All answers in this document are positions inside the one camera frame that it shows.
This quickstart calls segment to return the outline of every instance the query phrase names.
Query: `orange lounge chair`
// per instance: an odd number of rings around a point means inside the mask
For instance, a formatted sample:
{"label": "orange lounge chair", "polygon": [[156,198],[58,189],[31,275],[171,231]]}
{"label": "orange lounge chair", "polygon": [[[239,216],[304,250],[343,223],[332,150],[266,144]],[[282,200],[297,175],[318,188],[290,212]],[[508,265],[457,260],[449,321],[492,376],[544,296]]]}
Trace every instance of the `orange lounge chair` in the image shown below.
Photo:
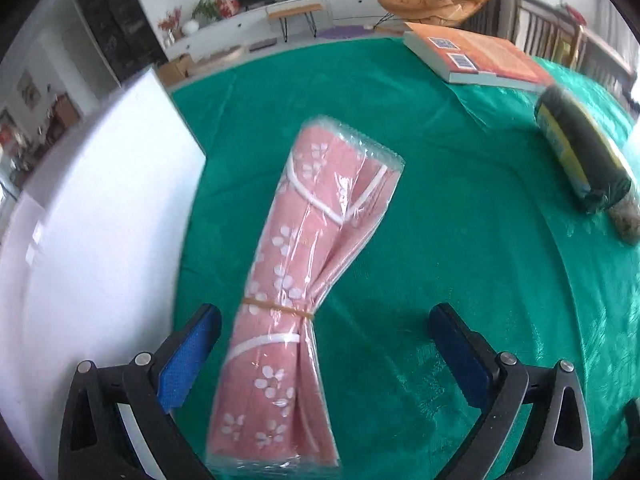
{"label": "orange lounge chair", "polygon": [[478,12],[489,0],[378,0],[387,11],[376,27],[393,15],[406,22],[455,27]]}

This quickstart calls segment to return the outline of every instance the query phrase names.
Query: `orange book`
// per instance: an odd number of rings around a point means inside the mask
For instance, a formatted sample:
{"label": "orange book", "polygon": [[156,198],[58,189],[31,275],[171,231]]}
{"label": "orange book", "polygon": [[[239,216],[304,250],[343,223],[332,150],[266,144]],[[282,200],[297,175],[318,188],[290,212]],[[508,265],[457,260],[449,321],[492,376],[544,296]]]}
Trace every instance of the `orange book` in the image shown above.
{"label": "orange book", "polygon": [[456,28],[407,23],[404,44],[448,83],[504,86],[542,93],[553,78],[502,38]]}

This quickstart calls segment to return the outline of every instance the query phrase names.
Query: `barcode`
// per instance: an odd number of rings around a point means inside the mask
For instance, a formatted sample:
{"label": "barcode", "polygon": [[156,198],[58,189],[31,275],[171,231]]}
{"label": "barcode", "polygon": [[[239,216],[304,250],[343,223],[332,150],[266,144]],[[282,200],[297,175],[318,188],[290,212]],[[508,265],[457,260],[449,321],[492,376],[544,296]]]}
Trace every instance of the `barcode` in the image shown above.
{"label": "barcode", "polygon": [[455,50],[460,50],[455,43],[449,40],[445,40],[444,38],[429,38],[429,41],[431,41],[431,43],[433,43],[438,48],[453,48]]}
{"label": "barcode", "polygon": [[456,64],[458,68],[462,68],[464,70],[478,70],[476,66],[471,62],[471,60],[464,54],[447,53],[447,55],[451,58],[451,60]]}

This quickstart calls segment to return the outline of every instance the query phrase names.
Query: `green fabric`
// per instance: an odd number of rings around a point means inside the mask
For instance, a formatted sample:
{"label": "green fabric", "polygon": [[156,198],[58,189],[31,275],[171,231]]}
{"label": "green fabric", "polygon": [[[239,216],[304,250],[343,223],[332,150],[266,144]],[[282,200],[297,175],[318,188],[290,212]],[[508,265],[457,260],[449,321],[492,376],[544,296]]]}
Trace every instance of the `green fabric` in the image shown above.
{"label": "green fabric", "polygon": [[[543,65],[624,142],[631,122],[603,89]],[[639,252],[619,240],[605,214],[576,211],[535,125],[533,98],[448,86],[398,40],[376,39],[256,60],[174,99],[208,157],[184,244],[175,325],[203,302],[224,317],[222,338],[176,413],[197,453],[280,171],[300,124],[326,114],[406,160],[385,220],[315,321],[344,477],[433,478],[478,417],[424,333],[428,311],[441,301],[526,364],[574,362],[594,477],[613,470],[626,446],[622,407],[640,395]],[[492,478],[508,464],[526,414]]]}

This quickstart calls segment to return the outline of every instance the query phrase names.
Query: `purple rug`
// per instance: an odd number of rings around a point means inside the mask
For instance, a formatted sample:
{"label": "purple rug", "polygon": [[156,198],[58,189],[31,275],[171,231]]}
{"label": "purple rug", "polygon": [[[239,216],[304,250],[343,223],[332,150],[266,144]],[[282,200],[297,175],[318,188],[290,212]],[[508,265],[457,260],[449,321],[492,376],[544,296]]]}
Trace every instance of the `purple rug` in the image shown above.
{"label": "purple rug", "polygon": [[362,25],[339,25],[338,27],[319,31],[318,38],[325,40],[349,40],[351,38],[370,36],[373,33],[373,30],[366,30]]}

